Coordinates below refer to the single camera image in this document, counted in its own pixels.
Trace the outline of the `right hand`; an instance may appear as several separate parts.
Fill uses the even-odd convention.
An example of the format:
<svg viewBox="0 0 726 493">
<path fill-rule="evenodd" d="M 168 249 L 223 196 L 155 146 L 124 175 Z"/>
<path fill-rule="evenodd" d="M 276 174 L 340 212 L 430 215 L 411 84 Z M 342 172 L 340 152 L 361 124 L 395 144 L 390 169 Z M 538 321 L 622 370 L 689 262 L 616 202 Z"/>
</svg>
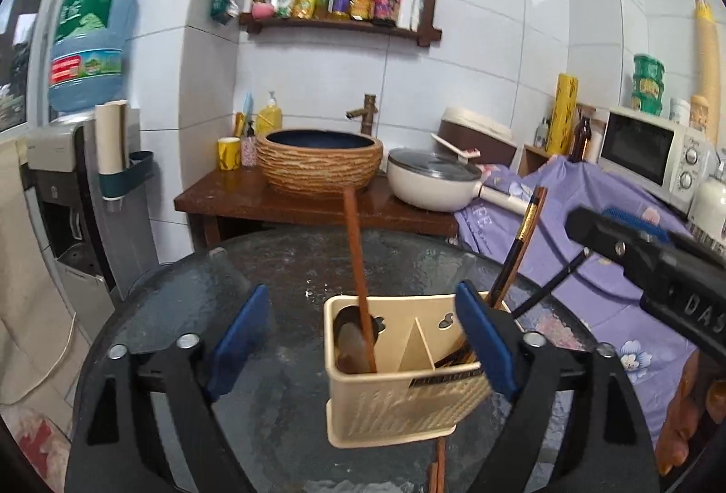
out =
<svg viewBox="0 0 726 493">
<path fill-rule="evenodd" d="M 667 417 L 658 437 L 655 457 L 658 473 L 667 476 L 687 461 L 689 441 L 697 431 L 703 412 L 692 397 L 697 382 L 700 352 L 695 351 L 684 365 L 676 394 L 669 403 Z"/>
</svg>

